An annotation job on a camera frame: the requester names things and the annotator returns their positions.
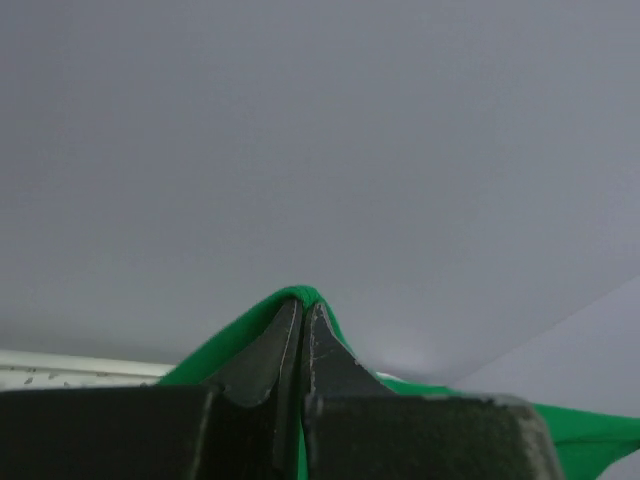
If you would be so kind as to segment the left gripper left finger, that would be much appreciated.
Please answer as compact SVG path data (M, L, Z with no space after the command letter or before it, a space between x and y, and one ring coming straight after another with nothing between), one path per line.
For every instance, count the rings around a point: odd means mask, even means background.
M5 479L292 479L302 307L194 386L1 396Z

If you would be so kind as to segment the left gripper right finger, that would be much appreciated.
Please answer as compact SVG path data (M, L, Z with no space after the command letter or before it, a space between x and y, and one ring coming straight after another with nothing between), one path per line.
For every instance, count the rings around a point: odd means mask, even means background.
M564 478L546 424L523 400L396 393L339 340L322 303L304 340L310 478Z

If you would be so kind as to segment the green t shirt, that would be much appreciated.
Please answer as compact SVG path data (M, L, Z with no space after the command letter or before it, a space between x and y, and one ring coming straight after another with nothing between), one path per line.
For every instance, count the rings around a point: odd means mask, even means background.
M226 325L161 377L160 385L196 385L256 340L287 300L302 304L302 312L322 304L338 340L351 351L339 322L323 296L312 286L282 288ZM552 442L568 479L596 479L615 462L639 450L639 419L599 412L534 405L550 429Z

